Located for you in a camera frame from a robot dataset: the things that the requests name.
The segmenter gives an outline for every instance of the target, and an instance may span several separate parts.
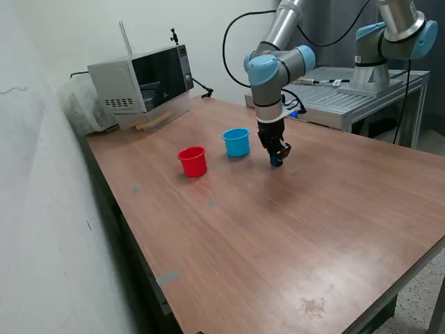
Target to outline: robotic arm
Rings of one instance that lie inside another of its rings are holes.
[[[284,118],[290,111],[282,108],[281,89],[313,70],[316,59],[313,51],[301,45],[283,51],[301,22],[305,6],[313,0],[282,0],[275,20],[257,50],[244,59],[256,109],[259,138],[270,155],[273,166],[281,166],[291,146],[284,142]],[[432,48],[437,23],[427,22],[412,0],[375,0],[385,22],[359,29],[357,32],[356,69],[351,86],[372,89],[369,83],[389,85],[389,75],[369,70],[386,66],[387,58],[417,59]]]
[[[284,117],[290,111],[282,108],[281,89],[315,67],[315,54],[309,47],[283,51],[308,1],[311,0],[282,0],[264,40],[244,59],[257,112],[258,136],[275,167],[281,166],[291,151],[283,139]]]

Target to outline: metal workbench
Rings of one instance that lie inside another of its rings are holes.
[[[400,74],[401,70],[390,70],[391,77]],[[343,67],[319,67],[305,77],[315,80],[352,79],[353,69]],[[430,73],[426,71],[411,71],[410,88],[405,117],[400,127],[400,145],[416,148],[423,105]],[[306,107],[307,113],[299,119],[327,127],[352,132],[353,124],[370,116],[391,104],[401,101],[405,95],[407,75],[397,77],[404,84],[398,90],[380,98],[338,93],[331,84],[305,85],[290,84],[286,88],[298,95]],[[248,107],[253,108],[251,95],[245,96]]]

